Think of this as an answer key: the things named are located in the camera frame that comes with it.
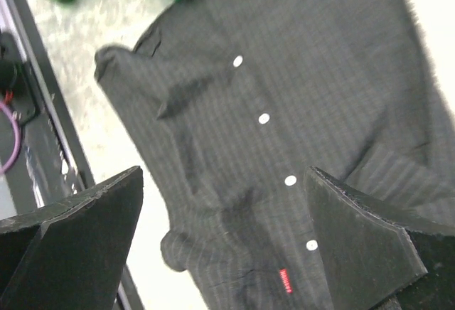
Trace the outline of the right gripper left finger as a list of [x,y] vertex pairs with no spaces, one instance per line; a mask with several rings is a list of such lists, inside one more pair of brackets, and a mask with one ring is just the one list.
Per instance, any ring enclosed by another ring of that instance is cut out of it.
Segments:
[[143,171],[1,220],[2,309],[112,309],[143,204]]

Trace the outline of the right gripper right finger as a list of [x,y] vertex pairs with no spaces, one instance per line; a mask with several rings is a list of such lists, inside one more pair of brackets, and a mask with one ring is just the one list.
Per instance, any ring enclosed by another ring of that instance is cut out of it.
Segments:
[[335,309],[453,309],[454,226],[305,175],[309,215]]

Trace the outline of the black pinstriped shirt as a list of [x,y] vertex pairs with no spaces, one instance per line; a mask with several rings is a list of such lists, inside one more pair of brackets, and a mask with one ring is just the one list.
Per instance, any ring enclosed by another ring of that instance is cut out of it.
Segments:
[[164,262],[210,309],[333,309],[319,169],[454,224],[454,129],[405,0],[180,0],[96,79],[168,211]]

